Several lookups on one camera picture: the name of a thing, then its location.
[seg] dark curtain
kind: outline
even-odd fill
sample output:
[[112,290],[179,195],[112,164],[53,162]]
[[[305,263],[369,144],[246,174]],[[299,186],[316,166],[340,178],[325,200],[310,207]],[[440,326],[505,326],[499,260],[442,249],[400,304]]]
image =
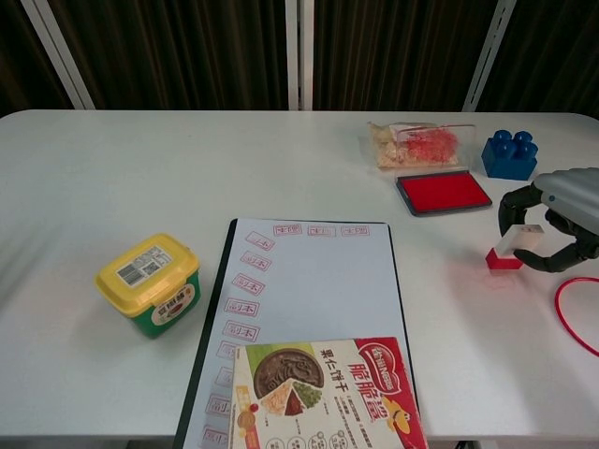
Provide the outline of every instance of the dark curtain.
[[286,109],[285,0],[50,0],[99,109]]
[[599,118],[599,2],[518,0],[477,110]]
[[314,108],[461,110],[496,0],[317,0]]
[[0,117],[23,109],[71,109],[19,0],[0,0]]

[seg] clear plastic box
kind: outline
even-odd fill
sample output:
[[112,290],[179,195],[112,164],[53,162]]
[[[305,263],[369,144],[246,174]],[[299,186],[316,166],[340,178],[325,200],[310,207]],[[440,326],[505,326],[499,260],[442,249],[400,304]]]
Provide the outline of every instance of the clear plastic box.
[[369,123],[377,166],[410,173],[468,169],[473,124]]

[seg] yellow lid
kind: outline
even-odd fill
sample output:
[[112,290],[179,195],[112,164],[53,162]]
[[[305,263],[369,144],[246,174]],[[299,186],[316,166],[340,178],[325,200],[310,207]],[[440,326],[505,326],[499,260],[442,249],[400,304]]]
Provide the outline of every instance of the yellow lid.
[[189,248],[156,234],[102,268],[95,285],[120,313],[135,317],[175,295],[198,269]]

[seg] biscuit package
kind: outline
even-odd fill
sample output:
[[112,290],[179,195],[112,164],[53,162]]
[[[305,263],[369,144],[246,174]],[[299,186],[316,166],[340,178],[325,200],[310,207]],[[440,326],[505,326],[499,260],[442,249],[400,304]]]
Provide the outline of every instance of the biscuit package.
[[230,449],[426,448],[392,337],[236,349]]

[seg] white table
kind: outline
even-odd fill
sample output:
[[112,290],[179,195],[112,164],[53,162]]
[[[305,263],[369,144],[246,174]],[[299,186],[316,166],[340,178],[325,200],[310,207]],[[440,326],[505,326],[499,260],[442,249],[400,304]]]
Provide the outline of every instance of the white table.
[[[597,275],[523,268],[491,277],[497,204],[524,182],[475,175],[491,210],[412,217],[360,148],[366,122],[530,131],[540,171],[599,166],[599,123],[570,114],[27,111],[0,121],[0,437],[173,435],[199,340],[197,307],[157,340],[94,276],[166,231],[201,259],[205,305],[235,217],[391,225],[426,432],[432,439],[599,440],[599,358],[552,309],[555,288]],[[544,223],[543,210],[530,221]],[[539,252],[567,238],[545,226]],[[592,290],[568,301],[599,320]]]

